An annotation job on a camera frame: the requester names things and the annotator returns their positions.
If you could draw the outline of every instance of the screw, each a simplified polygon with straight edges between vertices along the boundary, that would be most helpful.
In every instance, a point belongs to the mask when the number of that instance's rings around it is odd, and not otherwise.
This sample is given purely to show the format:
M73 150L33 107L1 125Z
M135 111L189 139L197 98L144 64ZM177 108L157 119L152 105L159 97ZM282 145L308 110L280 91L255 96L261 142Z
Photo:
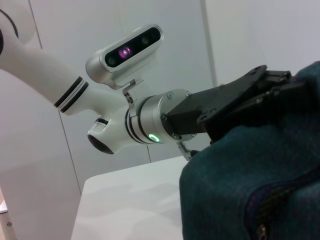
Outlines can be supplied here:
M256 234L258 235L259 240L266 240L268 237L267 229L263 224L258 227L258 229L256 230Z
M174 93L172 91L170 91L170 92L168 92L168 94L166 96L168 97L168 99L173 99Z

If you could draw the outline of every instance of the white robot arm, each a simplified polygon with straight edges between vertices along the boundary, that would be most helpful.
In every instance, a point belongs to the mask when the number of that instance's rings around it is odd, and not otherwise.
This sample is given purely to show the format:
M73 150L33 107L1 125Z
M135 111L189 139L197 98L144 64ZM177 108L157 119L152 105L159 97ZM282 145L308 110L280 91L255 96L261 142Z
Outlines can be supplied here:
M150 89L140 79L163 40L158 26L135 30L97 51L86 63L86 71L94 81L114 90L127 86L124 97L91 86L43 50L25 46L34 33L34 19L27 6L13 0L1 2L0 69L21 79L66 115L86 109L95 111L99 117L88 138L98 150L114 154L129 145L182 142L194 137L177 136L166 128L163 118L188 96L188 91L177 89L150 96Z

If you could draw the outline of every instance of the black stripe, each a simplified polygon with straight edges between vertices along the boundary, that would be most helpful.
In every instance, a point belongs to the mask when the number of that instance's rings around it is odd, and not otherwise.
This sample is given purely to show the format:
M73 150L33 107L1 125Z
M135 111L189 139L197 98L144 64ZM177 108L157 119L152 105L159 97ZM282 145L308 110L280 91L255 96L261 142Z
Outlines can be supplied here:
M81 89L74 95L74 97L61 109L61 112L64 113L67 111L77 100L80 96L84 93L84 91L89 86L89 83L85 82L85 84L81 87Z
M15 33L16 37L19 38L17 26L16 26L15 22L12 20L12 18L8 14L6 14L2 9L0 9L0 13L3 13L3 15L5 15L6 18L10 21L10 23L13 26L14 33Z
M125 129L126 129L127 133L129 134L130 138L132 138L132 139L133 139L135 142L137 142L138 144L142 144L142 142L137 141L137 140L131 135L131 132L129 131L128 124L127 124L128 113L129 113L129 109L126 111L126 114L125 114L125 119L124 119Z
M54 104L54 106L57 108L59 107L64 100L67 99L67 97L76 89L76 87L81 83L82 77L78 77L77 80L69 87L69 89L60 97L60 99Z
M4 36L2 35L2 31L0 29L0 55L3 49L4 49Z
M102 124L105 124L107 125L108 124L108 121L107 120L104 120L102 118L98 118L97 120L94 121L95 123L102 123Z
M142 141L142 140L138 137L138 135L135 133L135 130L134 130L134 128L132 127L132 120L131 120L131 119L132 119L132 118L130 117L130 118L129 118L129 126L130 126L130 129L131 129L131 131L132 131L133 136L135 136L136 139L138 139L139 141L143 142L144 144L148 144L147 142Z
M141 102L139 108L137 109L138 125L139 125L139 128L140 128L140 131L142 132L142 134L143 134L148 140L150 140L151 142L154 142L155 144L162 144L162 142L156 142L156 141L153 141L151 138L149 138L149 137L147 136L147 134L145 133L144 129L142 128L142 125L141 125L141 120L140 120L141 109L142 109L142 107L144 106L144 104L146 103L146 101L147 101L149 98L152 98L152 97L153 97L153 96L149 96L149 97L147 97L146 99L144 99L144 100Z

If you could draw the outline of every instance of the green led light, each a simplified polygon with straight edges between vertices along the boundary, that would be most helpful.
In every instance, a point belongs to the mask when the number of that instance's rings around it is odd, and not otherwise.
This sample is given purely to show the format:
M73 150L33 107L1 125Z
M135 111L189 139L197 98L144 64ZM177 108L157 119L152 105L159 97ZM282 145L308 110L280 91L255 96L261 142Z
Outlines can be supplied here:
M157 138L155 135L153 135L153 134L149 134L149 138L151 139L151 140L153 140L153 141L155 141L155 142L159 142L160 140L159 140L159 138Z

